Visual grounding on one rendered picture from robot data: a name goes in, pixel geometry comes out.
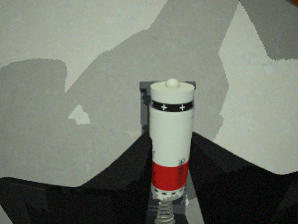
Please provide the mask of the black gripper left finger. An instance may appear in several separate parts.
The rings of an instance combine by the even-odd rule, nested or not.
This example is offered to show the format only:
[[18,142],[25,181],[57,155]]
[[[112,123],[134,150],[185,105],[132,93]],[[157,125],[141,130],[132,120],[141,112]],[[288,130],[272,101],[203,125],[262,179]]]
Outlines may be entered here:
[[150,133],[80,186],[1,177],[0,205],[13,224],[145,224],[152,179]]

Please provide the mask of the white and red battery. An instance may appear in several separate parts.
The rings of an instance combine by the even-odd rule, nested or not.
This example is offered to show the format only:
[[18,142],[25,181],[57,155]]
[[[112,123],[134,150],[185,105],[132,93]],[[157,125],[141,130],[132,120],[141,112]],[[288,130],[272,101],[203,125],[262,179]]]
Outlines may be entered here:
[[160,200],[176,200],[184,193],[188,180],[194,109],[193,84],[169,79],[152,85],[150,190]]

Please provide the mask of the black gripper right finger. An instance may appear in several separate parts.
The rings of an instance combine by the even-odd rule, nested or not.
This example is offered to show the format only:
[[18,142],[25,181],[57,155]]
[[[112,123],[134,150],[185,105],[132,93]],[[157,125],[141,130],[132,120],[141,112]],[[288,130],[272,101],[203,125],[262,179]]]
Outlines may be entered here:
[[189,171],[204,224],[278,224],[298,202],[298,172],[266,171],[196,132]]

